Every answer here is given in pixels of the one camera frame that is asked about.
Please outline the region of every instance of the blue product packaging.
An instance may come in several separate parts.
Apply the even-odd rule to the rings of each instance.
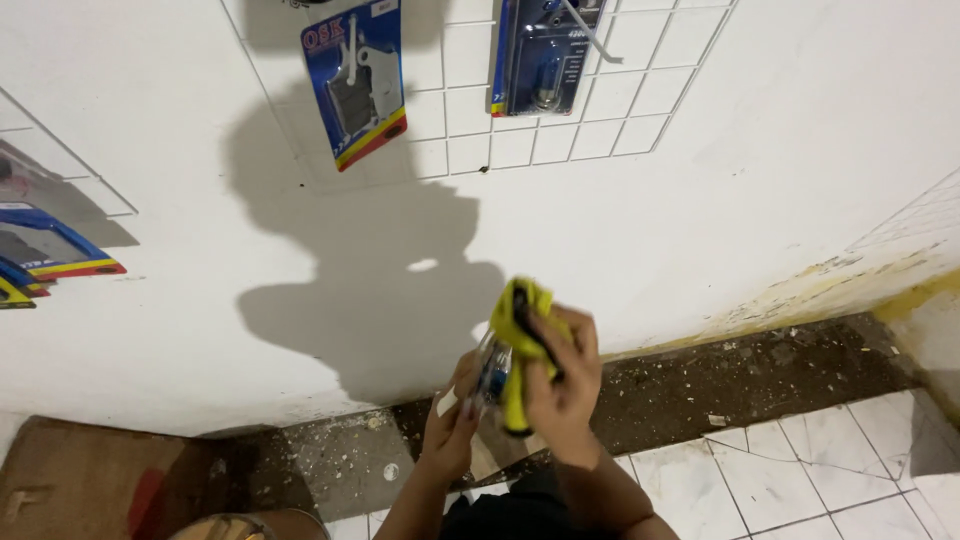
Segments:
[[[571,0],[595,31],[606,0]],[[590,49],[561,0],[502,0],[491,114],[570,114]]]
[[[407,130],[400,0],[367,2],[300,34],[337,170]]]

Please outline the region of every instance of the hand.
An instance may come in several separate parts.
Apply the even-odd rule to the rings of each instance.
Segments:
[[[570,326],[573,342],[531,314],[531,326],[564,370],[564,378],[550,381],[546,358],[526,360],[527,419],[561,463],[593,470],[603,454],[589,425],[601,381],[596,328],[593,318],[579,311],[553,306],[552,314]]]
[[[430,414],[426,420],[423,434],[423,451],[417,466],[431,478],[450,484],[463,476],[470,467],[470,438],[477,431],[479,418],[470,414],[461,414],[464,398],[476,383],[477,370],[474,351],[460,358],[457,369],[446,387],[433,399]],[[454,393],[457,404],[444,416],[437,414],[437,403],[446,393],[456,386]]]

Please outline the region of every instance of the person's left hand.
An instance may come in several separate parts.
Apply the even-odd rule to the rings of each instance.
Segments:
[[[464,398],[472,391],[477,377],[475,363],[474,351],[460,358],[450,382],[434,397],[426,420],[423,450],[417,465],[430,477],[447,484],[463,476],[470,467],[470,438],[480,420],[475,414],[465,416],[461,411]],[[457,404],[439,416],[437,403],[454,386]]]

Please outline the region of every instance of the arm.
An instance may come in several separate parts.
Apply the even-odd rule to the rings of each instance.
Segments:
[[[453,480],[469,468],[470,438],[477,430],[478,420],[464,416],[460,408],[470,378],[475,377],[473,364],[472,353],[460,358],[450,383],[434,398],[426,420],[420,459],[373,540],[426,540],[440,534],[446,492]],[[460,399],[440,416],[437,404],[453,387]]]
[[[551,383],[543,360],[527,360],[527,416],[557,463],[557,478],[571,517],[627,540],[676,540],[676,533],[654,512],[650,498],[617,465],[589,427],[600,393],[601,362],[596,330],[588,315],[554,307],[574,340],[563,338],[536,316],[531,325],[564,369]]]

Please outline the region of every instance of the white label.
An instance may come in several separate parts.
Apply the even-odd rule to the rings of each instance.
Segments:
[[[383,0],[382,2],[377,2],[370,6],[371,17],[376,17],[382,15],[386,12],[392,12],[396,8],[400,7],[400,0]]]

